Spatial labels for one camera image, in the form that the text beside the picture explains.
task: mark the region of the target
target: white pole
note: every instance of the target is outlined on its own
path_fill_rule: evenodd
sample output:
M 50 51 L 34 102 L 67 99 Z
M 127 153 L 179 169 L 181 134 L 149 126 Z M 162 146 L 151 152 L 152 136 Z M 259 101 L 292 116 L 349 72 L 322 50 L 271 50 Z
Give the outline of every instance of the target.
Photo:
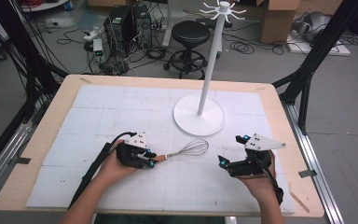
M 211 82 L 211 78 L 212 78 L 214 61 L 216 60 L 216 55 L 217 55 L 217 51 L 219 49 L 219 45 L 221 45 L 221 43 L 219 44 L 219 41 L 222 41 L 221 35 L 223 33 L 224 25 L 225 25 L 225 15 L 220 14 L 217 17 L 216 27 L 214 29 L 211 53 L 209 55 L 209 61 L 208 61 L 208 66 L 206 68 L 204 85 L 202 87 L 199 112 L 197 112 L 197 115 L 199 115 L 199 116 L 202 115 L 203 107 L 205 106 L 205 99 L 206 99 L 206 95 L 208 94 L 209 83 Z

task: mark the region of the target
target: white round base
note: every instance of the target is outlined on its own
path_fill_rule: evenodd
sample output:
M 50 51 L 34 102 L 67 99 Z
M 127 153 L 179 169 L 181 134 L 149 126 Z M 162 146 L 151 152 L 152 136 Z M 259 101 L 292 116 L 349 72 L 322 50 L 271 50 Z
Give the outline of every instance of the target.
M 202 115 L 197 112 L 200 95 L 188 95 L 181 99 L 173 109 L 176 124 L 186 133 L 196 136 L 208 136 L 218 133 L 225 125 L 226 118 L 222 106 L 206 98 Z

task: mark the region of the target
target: person's left hand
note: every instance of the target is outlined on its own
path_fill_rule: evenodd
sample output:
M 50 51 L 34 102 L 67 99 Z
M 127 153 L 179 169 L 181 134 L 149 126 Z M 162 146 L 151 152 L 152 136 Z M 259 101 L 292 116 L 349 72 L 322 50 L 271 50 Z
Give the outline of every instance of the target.
M 117 144 L 123 141 L 124 140 L 119 139 L 117 140 Z M 117 158 L 116 151 L 114 150 L 101 165 L 101 169 L 97 174 L 97 177 L 100 177 L 100 179 L 102 179 L 107 185 L 112 185 L 127 175 L 133 174 L 135 171 L 136 168 L 122 165 Z

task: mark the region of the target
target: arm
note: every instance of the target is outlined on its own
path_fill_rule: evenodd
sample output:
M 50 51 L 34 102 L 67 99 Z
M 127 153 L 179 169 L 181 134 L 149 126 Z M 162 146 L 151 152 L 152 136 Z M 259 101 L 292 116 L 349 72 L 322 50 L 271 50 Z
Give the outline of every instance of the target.
M 135 171 L 135 168 L 121 165 L 117 159 L 116 151 L 113 151 L 103 162 L 100 172 L 91 180 L 77 201 L 64 215 L 60 224 L 90 224 L 98 201 L 109 186 Z
M 272 154 L 272 163 L 269 167 L 275 176 L 275 157 Z M 249 176 L 239 177 L 251 194 L 257 199 L 261 213 L 261 224 L 283 224 L 281 208 L 272 187 L 271 180 L 266 176 L 249 178 Z

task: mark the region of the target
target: black post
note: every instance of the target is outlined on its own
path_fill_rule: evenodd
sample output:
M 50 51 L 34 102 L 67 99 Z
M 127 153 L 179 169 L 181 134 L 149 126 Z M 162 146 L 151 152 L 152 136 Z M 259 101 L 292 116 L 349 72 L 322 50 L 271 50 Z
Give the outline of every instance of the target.
M 303 134 L 307 134 L 306 118 L 312 76 L 357 13 L 358 0 L 343 0 L 301 66 L 293 74 L 272 83 L 275 88 L 289 83 L 286 90 L 280 94 L 281 100 L 289 105 L 293 105 L 302 92 L 298 125 Z

